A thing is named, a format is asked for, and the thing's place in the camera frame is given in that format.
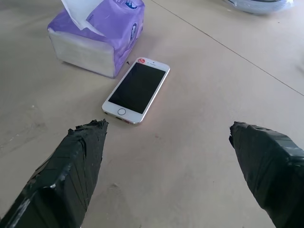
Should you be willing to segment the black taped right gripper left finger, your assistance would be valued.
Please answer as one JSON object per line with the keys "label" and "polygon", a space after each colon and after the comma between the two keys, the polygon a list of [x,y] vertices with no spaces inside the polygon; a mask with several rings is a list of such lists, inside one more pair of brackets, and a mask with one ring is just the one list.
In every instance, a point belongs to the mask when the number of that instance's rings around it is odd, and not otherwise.
{"label": "black taped right gripper left finger", "polygon": [[0,220],[2,228],[79,228],[94,193],[106,120],[69,129]]}

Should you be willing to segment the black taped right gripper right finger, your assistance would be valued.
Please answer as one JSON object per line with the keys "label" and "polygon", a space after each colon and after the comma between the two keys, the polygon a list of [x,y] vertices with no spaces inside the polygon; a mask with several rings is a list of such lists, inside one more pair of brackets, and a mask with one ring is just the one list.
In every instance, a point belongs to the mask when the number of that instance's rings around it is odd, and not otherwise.
{"label": "black taped right gripper right finger", "polygon": [[304,151],[288,136],[234,122],[229,141],[248,188],[277,228],[304,226]]}

